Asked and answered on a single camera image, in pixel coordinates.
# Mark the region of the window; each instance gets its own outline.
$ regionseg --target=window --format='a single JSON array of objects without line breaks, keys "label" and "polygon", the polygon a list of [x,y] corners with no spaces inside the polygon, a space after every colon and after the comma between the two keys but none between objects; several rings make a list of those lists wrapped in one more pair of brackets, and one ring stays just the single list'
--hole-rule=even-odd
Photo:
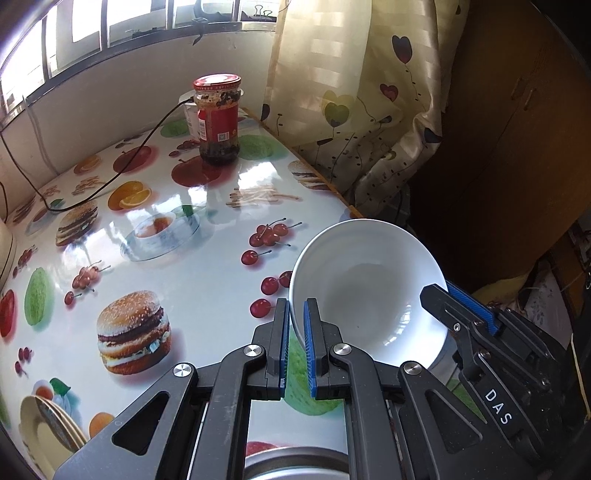
[{"label": "window", "polygon": [[[4,104],[0,108],[5,113],[11,112],[46,80],[89,56],[99,54],[101,50],[166,30],[166,7],[169,4],[174,6],[172,27],[180,29],[194,26],[196,17],[209,23],[236,20],[274,22],[281,3],[281,0],[242,0],[242,11],[236,16],[233,13],[234,1],[239,0],[108,0],[106,16],[102,17],[103,0],[60,0],[47,13],[44,38],[43,21],[39,20],[1,66],[0,86]],[[101,22],[108,31],[108,39],[100,38]],[[195,35],[195,32],[195,28],[189,28],[186,35]],[[43,42],[48,66],[45,75]],[[15,110],[8,120],[19,111]]]},{"label": "window", "polygon": [[46,49],[47,63],[51,75],[57,72],[57,7],[53,7],[47,14]]},{"label": "window", "polygon": [[[72,4],[72,42],[100,30],[101,0],[74,0]],[[121,0],[111,3],[123,3]]]},{"label": "window", "polygon": [[166,2],[112,0],[107,4],[109,44],[137,38],[166,26]]},{"label": "window", "polygon": [[43,84],[41,22],[38,22],[4,64],[0,75],[7,111]]}]

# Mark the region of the wall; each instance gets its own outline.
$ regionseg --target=wall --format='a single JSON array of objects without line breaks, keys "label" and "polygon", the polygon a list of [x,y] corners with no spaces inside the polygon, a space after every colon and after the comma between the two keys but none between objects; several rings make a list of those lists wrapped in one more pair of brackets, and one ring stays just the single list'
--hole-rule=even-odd
[{"label": "wall", "polygon": [[[152,128],[202,75],[232,72],[242,76],[241,105],[261,111],[274,32],[216,33],[193,45],[176,38],[99,63],[51,90],[30,107],[38,119],[49,159],[64,172],[88,155]],[[182,110],[176,116],[181,118]],[[14,157],[37,187],[55,174],[43,163],[33,126],[23,112],[4,131]],[[8,210],[33,194],[0,142],[0,179]],[[4,203],[0,197],[0,214]]]}]

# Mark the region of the hamburger print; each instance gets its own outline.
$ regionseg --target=hamburger print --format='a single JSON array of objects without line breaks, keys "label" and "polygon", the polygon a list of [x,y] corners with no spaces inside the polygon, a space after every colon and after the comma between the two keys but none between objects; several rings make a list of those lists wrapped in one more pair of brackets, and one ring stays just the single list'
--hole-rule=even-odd
[{"label": "hamburger print", "polygon": [[300,185],[310,190],[330,190],[328,185],[301,160],[294,160],[287,168]]},{"label": "hamburger print", "polygon": [[170,324],[152,291],[115,300],[96,321],[100,357],[114,374],[131,375],[160,362],[169,352]]},{"label": "hamburger print", "polygon": [[94,200],[70,210],[61,219],[56,233],[56,246],[65,247],[88,232],[98,213],[98,207]]}]

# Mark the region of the heart pattern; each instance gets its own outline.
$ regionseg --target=heart pattern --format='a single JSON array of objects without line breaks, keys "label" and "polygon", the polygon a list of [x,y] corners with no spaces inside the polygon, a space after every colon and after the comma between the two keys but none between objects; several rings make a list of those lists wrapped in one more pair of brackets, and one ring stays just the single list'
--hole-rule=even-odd
[{"label": "heart pattern", "polygon": [[349,109],[345,105],[330,102],[324,109],[324,118],[332,128],[339,127],[349,119]]},{"label": "heart pattern", "polygon": [[355,98],[351,95],[339,95],[337,96],[332,90],[326,90],[324,95],[322,96],[322,109],[326,108],[326,105],[329,103],[334,103],[335,105],[345,105],[345,107],[351,109],[355,104]]},{"label": "heart pattern", "polygon": [[408,37],[394,35],[392,37],[392,48],[394,48],[394,53],[398,59],[404,64],[407,64],[413,57],[413,47]]},{"label": "heart pattern", "polygon": [[398,88],[396,85],[386,85],[385,83],[381,83],[379,89],[388,99],[390,99],[391,102],[398,98]]},{"label": "heart pattern", "polygon": [[440,137],[439,135],[437,135],[429,127],[425,128],[423,135],[425,137],[425,143],[441,143],[441,141],[443,139],[443,137]]},{"label": "heart pattern", "polygon": [[261,122],[264,122],[267,119],[269,113],[271,113],[271,107],[268,103],[263,103],[261,112]]}]

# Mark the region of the red jar lid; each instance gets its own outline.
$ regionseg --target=red jar lid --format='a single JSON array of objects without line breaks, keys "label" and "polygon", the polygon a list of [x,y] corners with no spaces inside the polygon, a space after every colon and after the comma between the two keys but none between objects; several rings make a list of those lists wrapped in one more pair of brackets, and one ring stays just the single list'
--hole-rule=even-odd
[{"label": "red jar lid", "polygon": [[216,73],[205,75],[193,82],[193,88],[197,92],[215,92],[217,90],[229,90],[237,88],[242,79],[233,73]]}]

